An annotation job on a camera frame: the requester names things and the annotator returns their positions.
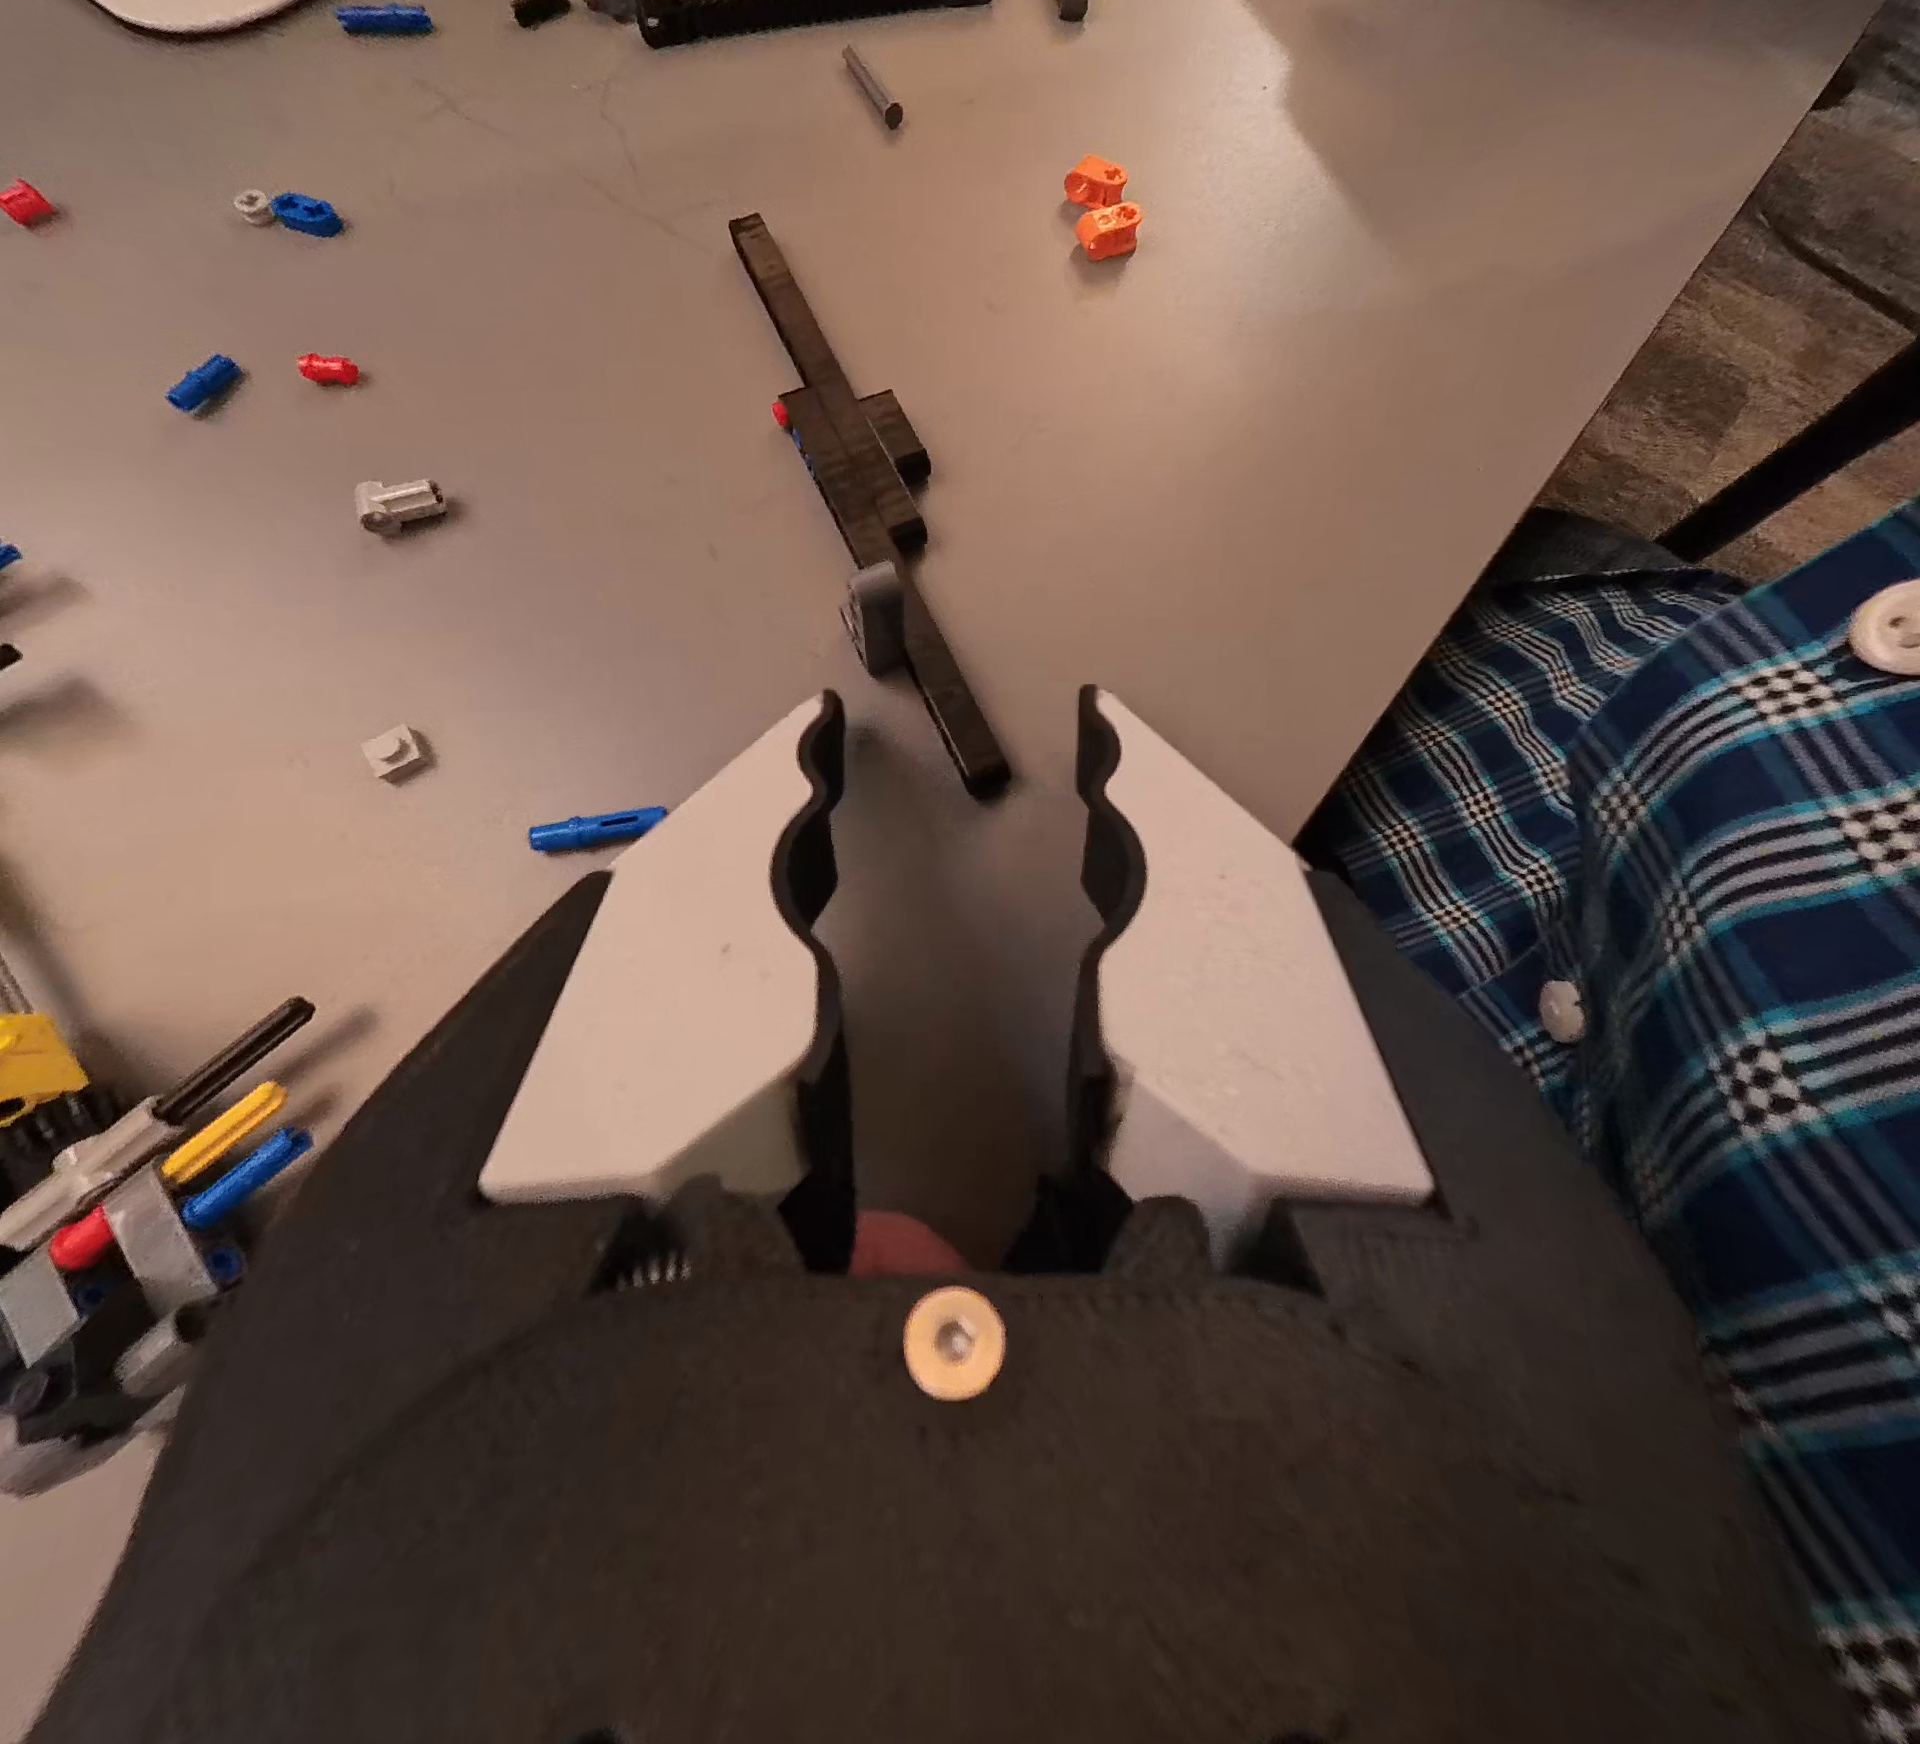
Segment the long blue lego pin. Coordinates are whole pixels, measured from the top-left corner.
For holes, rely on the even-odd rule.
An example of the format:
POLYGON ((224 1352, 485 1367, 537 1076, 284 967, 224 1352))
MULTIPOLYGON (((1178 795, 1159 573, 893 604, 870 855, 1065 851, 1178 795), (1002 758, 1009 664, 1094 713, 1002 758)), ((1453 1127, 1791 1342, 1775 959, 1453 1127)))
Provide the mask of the long blue lego pin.
POLYGON ((613 813, 573 815, 562 820, 536 822, 525 830, 525 842, 539 857, 569 857, 626 846, 651 834, 667 818, 667 806, 645 805, 613 813))

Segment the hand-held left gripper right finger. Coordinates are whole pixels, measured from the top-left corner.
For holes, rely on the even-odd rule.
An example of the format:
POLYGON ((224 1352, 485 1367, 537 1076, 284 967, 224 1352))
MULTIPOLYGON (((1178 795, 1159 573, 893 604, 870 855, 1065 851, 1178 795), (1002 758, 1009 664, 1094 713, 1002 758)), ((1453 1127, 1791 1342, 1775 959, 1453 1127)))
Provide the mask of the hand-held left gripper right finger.
POLYGON ((1069 1173, 1182 1202, 1212 1267, 1262 1273, 1293 1207, 1436 1195, 1298 853, 1111 690, 1075 699, 1080 888, 1069 1173))

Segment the blue plaid shirt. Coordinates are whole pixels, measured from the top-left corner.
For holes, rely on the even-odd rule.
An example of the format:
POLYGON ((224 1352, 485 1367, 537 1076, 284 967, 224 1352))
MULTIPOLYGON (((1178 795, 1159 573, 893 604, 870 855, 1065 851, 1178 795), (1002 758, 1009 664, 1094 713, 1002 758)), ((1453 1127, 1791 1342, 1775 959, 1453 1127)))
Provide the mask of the blue plaid shirt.
POLYGON ((1304 849, 1692 1312, 1866 1740, 1917 1733, 1915 502, 1754 589, 1489 576, 1304 849))

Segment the black table leg with foot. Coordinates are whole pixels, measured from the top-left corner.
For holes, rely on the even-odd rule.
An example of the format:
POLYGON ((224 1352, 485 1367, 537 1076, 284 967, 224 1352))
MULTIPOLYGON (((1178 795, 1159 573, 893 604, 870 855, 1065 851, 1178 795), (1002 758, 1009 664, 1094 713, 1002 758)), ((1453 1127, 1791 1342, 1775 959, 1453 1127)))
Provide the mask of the black table leg with foot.
POLYGON ((1802 433, 1657 533, 1654 545, 1682 563, 1704 563, 1915 424, 1917 341, 1912 339, 1802 433))

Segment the long black lego beam assembly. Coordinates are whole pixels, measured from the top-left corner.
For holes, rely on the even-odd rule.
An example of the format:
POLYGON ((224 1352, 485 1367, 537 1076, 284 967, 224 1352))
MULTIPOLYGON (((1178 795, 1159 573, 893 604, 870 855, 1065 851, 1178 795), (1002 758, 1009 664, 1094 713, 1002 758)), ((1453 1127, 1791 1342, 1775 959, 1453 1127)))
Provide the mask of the long black lego beam assembly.
POLYGON ((913 685, 967 796, 996 801, 1012 782, 1007 755, 918 589, 928 451, 893 393, 853 390, 767 223, 731 219, 728 235, 796 372, 775 422, 852 558, 842 618, 855 657, 870 677, 913 685))

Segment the large multicoloured lego assembly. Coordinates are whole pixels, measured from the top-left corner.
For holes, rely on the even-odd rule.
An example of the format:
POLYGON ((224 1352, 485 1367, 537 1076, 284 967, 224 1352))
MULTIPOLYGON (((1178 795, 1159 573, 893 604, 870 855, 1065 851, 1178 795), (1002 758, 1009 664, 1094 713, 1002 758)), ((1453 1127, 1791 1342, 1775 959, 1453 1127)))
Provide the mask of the large multicoloured lego assembly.
POLYGON ((289 996, 126 1102, 4 975, 4 1499, 54 1492, 177 1413, 247 1273, 247 1205, 313 1146, 284 1084, 235 1089, 313 1016, 289 996))

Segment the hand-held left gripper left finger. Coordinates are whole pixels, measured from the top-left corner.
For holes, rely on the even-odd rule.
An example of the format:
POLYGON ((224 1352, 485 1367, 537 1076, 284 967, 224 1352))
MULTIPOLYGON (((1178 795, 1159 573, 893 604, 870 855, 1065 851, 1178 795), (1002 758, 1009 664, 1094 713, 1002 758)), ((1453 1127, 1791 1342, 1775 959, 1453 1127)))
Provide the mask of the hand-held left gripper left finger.
POLYGON ((490 1205, 664 1205, 697 1178, 780 1202, 826 1173, 845 737, 837 693, 804 701, 609 869, 478 1174, 490 1205))

